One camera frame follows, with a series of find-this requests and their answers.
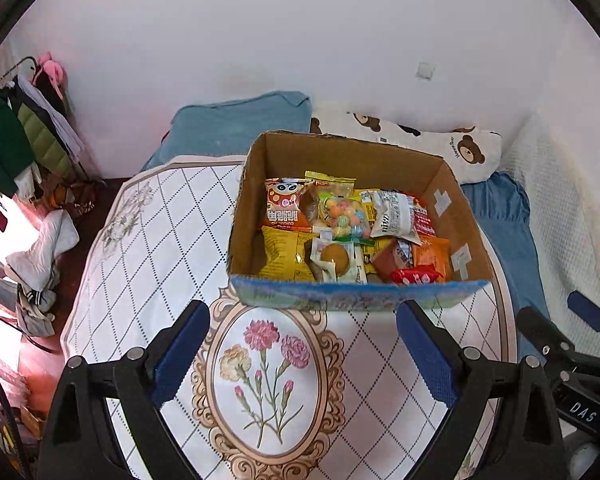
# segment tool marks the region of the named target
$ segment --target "white tape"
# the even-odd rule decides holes
[[[436,213],[438,213],[438,216],[441,216],[442,213],[446,211],[446,208],[451,205],[449,193],[446,191],[444,193],[440,193],[440,190],[437,189],[433,192],[433,197],[436,199]]]
[[[469,273],[466,270],[466,264],[468,264],[470,261],[471,253],[469,252],[469,246],[467,244],[464,244],[451,255],[451,264],[453,265],[454,270],[460,271],[460,278],[462,280],[467,280],[469,278]]]

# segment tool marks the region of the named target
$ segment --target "cardboard box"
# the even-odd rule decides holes
[[[308,283],[263,280],[266,178],[303,178],[306,170],[356,179],[356,188],[399,189],[422,197],[439,237],[451,242],[448,283]],[[453,306],[491,279],[491,267],[471,208],[446,162],[398,146],[289,132],[267,132],[253,143],[242,172],[229,240],[228,273],[240,301],[299,310],[389,310],[405,300]]]

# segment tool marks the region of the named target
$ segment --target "red snack package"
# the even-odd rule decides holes
[[[391,273],[391,279],[399,285],[434,283],[440,276],[433,264],[411,267],[411,269],[397,269]]]
[[[435,236],[436,232],[431,224],[431,218],[429,218],[429,213],[422,200],[410,193],[405,193],[405,195],[413,198],[413,208],[411,210],[413,211],[413,223],[416,232],[420,236]]]
[[[300,209],[302,196],[310,180],[306,178],[268,178],[267,216],[263,224],[287,231],[312,232],[311,224]]]

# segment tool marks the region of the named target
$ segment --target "pillow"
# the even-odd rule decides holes
[[[489,130],[458,128],[448,134],[420,132],[375,117],[314,105],[310,133],[396,144],[410,150],[439,155],[459,184],[487,180],[500,164],[502,138]]]

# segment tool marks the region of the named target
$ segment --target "red floor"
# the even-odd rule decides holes
[[[107,187],[98,193],[96,207],[84,218],[76,222],[80,242],[70,251],[58,258],[60,284],[56,288],[58,300],[52,310],[56,315],[53,323],[56,334],[49,338],[37,338],[41,345],[52,348],[55,353],[48,354],[33,346],[24,337],[20,343],[20,362],[18,371],[27,380],[31,394],[30,408],[48,412],[58,379],[64,368],[64,357],[60,351],[60,333],[74,305],[74,298],[80,285],[80,278],[91,244],[104,222],[120,186],[125,179],[107,180]]]

